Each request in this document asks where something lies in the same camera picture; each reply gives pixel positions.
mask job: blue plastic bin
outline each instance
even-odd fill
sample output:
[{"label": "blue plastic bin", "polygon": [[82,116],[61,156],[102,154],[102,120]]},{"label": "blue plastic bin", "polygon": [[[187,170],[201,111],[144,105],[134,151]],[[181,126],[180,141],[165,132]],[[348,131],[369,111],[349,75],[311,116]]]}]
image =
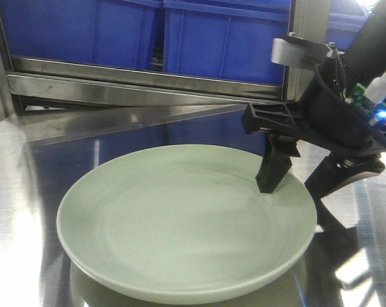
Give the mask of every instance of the blue plastic bin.
[{"label": "blue plastic bin", "polygon": [[334,42],[337,47],[347,49],[365,21],[366,17],[331,13],[327,42]]},{"label": "blue plastic bin", "polygon": [[11,54],[146,69],[156,0],[0,0]]},{"label": "blue plastic bin", "polygon": [[284,68],[271,63],[275,37],[287,33],[288,15],[164,1],[164,71],[282,84]]}]

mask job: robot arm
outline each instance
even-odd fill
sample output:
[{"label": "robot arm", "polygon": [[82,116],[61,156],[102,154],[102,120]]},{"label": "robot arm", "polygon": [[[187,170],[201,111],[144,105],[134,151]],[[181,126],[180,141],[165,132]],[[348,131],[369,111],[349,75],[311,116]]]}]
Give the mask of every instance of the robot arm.
[{"label": "robot arm", "polygon": [[[275,47],[282,49],[283,41],[290,52],[302,55],[292,60],[295,65],[313,69],[314,78],[299,101],[249,104],[243,115],[246,133],[267,134],[256,177],[260,192],[275,190],[291,167],[291,157],[299,156],[299,139],[331,151],[305,183],[315,198],[381,173],[385,166],[379,157],[386,151],[386,0],[379,1],[346,51],[292,36]],[[278,58],[288,65],[288,56]]]}]

